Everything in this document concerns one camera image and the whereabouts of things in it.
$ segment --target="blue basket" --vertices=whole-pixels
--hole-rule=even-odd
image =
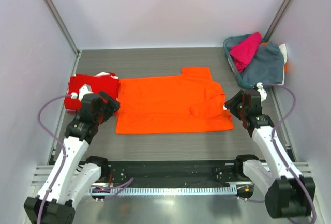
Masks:
[[[231,47],[236,46],[240,42],[244,41],[248,36],[250,36],[250,34],[245,34],[245,35],[241,35],[241,36],[233,36],[233,37],[227,38],[223,43],[223,48],[225,50],[225,56],[228,59],[229,65],[237,79],[239,86],[242,88],[251,89],[251,88],[254,88],[254,85],[247,83],[242,78],[242,75],[240,75],[239,71],[237,70],[236,66],[234,65],[231,55],[229,54]]]

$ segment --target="gray towel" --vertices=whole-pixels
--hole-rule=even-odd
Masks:
[[[284,57],[276,44],[259,46],[254,58],[242,72],[248,84],[282,83],[284,74]]]

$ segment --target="folded red garment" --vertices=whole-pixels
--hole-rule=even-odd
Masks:
[[[261,39],[261,34],[256,32],[231,48],[230,55],[233,57],[234,65],[239,72],[243,72],[245,67],[251,62],[258,50]]]
[[[99,93],[105,91],[113,99],[118,96],[119,79],[114,73],[101,73],[96,76],[89,76],[84,74],[77,74],[70,77],[68,94],[73,92],[78,93],[79,89],[87,84],[91,87],[92,92]],[[78,110],[81,108],[81,102],[78,99],[71,99],[67,97],[64,100],[64,105],[67,110]]]

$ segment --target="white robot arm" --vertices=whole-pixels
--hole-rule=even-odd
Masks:
[[[24,203],[25,211],[32,223],[37,223],[40,211],[42,211],[42,223],[72,223],[76,207],[91,185],[109,175],[107,159],[90,156],[81,172],[73,177],[93,136],[98,132],[98,126],[119,109],[119,102],[108,96],[106,92],[93,93],[88,85],[84,85],[78,94],[72,94],[72,98],[78,98],[82,106],[74,120],[67,125],[64,139],[65,160],[61,150],[37,197],[28,197]],[[42,206],[43,199],[46,199],[44,206]]]
[[[261,190],[272,218],[309,216],[311,205],[297,180],[302,182],[312,199],[315,183],[312,178],[303,177],[276,132],[272,141],[274,124],[268,115],[262,114],[261,100],[265,98],[266,92],[260,84],[253,90],[238,92],[225,103],[225,107],[243,122],[243,127],[261,149],[270,169],[268,172],[255,155],[239,155],[235,160],[236,171],[251,179]]]

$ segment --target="magenta garment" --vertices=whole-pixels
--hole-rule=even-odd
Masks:
[[[262,36],[256,32],[247,37],[243,42],[231,48],[230,55],[232,56],[234,65],[239,73],[243,72],[245,67],[251,62],[255,53],[261,44]]]

